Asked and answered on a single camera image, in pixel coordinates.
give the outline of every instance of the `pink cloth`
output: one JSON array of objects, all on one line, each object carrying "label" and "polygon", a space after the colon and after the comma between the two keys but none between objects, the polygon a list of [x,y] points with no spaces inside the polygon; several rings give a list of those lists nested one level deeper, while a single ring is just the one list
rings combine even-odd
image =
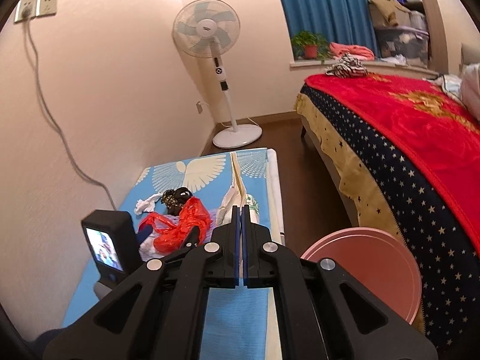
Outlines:
[{"label": "pink cloth", "polygon": [[[371,59],[369,59],[368,57],[365,57],[363,55],[357,55],[357,54],[350,54],[351,56],[355,57],[356,59],[360,60],[360,61],[371,61]],[[342,57],[340,56],[335,56],[333,57],[333,59],[341,59]]]},{"label": "pink cloth", "polygon": [[365,46],[359,46],[358,44],[340,44],[332,42],[330,43],[330,51],[334,56],[337,57],[341,57],[346,53],[350,53],[355,55],[357,58],[362,56],[366,61],[375,60],[375,55],[372,50]]}]

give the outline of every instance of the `window sill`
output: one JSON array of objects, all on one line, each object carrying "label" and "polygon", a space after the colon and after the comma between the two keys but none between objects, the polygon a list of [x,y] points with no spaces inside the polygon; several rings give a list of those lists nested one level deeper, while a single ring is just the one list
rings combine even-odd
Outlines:
[{"label": "window sill", "polygon": [[[329,66],[337,63],[336,59],[326,59],[325,61],[318,61],[318,60],[300,60],[290,62],[291,68],[307,68],[310,66]],[[399,71],[408,71],[408,72],[417,72],[423,73],[427,76],[438,76],[438,73],[434,70],[425,69],[423,67],[418,66],[410,66],[410,65],[403,65],[403,64],[393,64],[390,62],[384,61],[362,61],[364,66],[367,67],[379,67],[379,68],[393,68],[398,69]]]}]

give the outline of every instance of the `fan blade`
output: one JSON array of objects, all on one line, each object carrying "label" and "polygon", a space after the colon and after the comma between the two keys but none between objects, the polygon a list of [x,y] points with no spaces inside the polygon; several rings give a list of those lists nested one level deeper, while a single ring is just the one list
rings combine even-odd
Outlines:
[{"label": "fan blade", "polygon": [[200,39],[197,44],[190,48],[190,50],[192,50],[194,53],[201,53],[203,50],[205,50],[205,47],[210,45],[210,42],[210,39]]},{"label": "fan blade", "polygon": [[198,3],[195,5],[195,10],[193,14],[193,18],[198,23],[200,20],[209,19],[209,15],[207,14],[209,2],[206,3]]},{"label": "fan blade", "polygon": [[185,35],[197,35],[197,29],[195,27],[187,26],[187,24],[182,21],[178,23],[177,30]]},{"label": "fan blade", "polygon": [[236,21],[237,19],[235,19],[235,15],[230,12],[230,11],[223,11],[223,12],[218,12],[218,13],[215,13],[211,19],[215,22],[219,22],[219,21]]},{"label": "fan blade", "polygon": [[229,35],[227,34],[227,32],[223,28],[220,28],[220,27],[217,28],[217,31],[215,31],[215,36],[220,41],[220,46],[222,48],[227,47],[230,44],[230,42],[232,41],[230,39]]}]

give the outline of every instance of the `baseboard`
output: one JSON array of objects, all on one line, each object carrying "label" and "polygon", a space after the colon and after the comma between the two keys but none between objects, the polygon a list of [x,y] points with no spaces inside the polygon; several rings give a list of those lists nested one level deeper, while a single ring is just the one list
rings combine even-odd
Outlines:
[{"label": "baseboard", "polygon": [[[251,117],[250,119],[253,120],[255,123],[263,124],[263,123],[280,122],[282,120],[300,119],[300,115],[297,114],[297,111],[288,111],[288,112],[280,112],[279,114],[254,116],[254,117]],[[251,123],[251,121],[249,121],[247,118],[244,118],[244,119],[237,120],[237,123],[246,124],[246,123]]]},{"label": "baseboard", "polygon": [[[260,116],[254,116],[251,118],[255,123],[258,123],[260,126],[262,126],[265,123],[272,123],[272,122],[280,122],[283,120],[292,120],[292,119],[300,119],[300,115],[297,114],[297,111],[288,111],[288,112],[281,112],[279,114],[270,114],[270,115],[260,115]],[[248,118],[243,118],[237,120],[238,124],[247,124],[251,123]],[[208,155],[212,152],[212,148],[214,147],[213,145],[213,137],[220,132],[223,127],[220,123],[217,123],[215,127],[213,127],[212,132],[208,136],[207,141],[205,142],[205,145],[203,146],[202,151],[200,152],[200,156],[203,155]]]},{"label": "baseboard", "polygon": [[222,125],[220,123],[216,124],[213,128],[212,128],[212,131],[210,132],[210,134],[208,135],[208,138],[205,142],[205,145],[203,145],[203,149],[202,151],[200,152],[200,157],[204,156],[204,155],[208,155],[212,152],[212,149],[214,147],[213,145],[213,137],[215,137],[215,135],[217,135],[217,133],[219,133],[220,131],[222,130]]}]

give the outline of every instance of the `metal bolt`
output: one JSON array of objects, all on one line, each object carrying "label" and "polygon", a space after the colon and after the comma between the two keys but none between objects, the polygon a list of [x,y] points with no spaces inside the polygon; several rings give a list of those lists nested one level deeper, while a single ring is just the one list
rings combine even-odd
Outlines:
[{"label": "metal bolt", "polygon": [[326,271],[331,271],[335,268],[335,261],[333,261],[332,259],[323,259],[322,261],[320,261],[320,266]]},{"label": "metal bolt", "polygon": [[263,244],[263,250],[269,253],[273,253],[277,251],[277,249],[278,249],[278,245],[274,242],[266,242]]},{"label": "metal bolt", "polygon": [[215,253],[220,249],[220,245],[216,242],[209,242],[204,246],[204,248],[209,253]]},{"label": "metal bolt", "polygon": [[151,259],[149,262],[147,262],[147,268],[150,269],[150,271],[158,271],[162,267],[162,261],[159,259]]}]

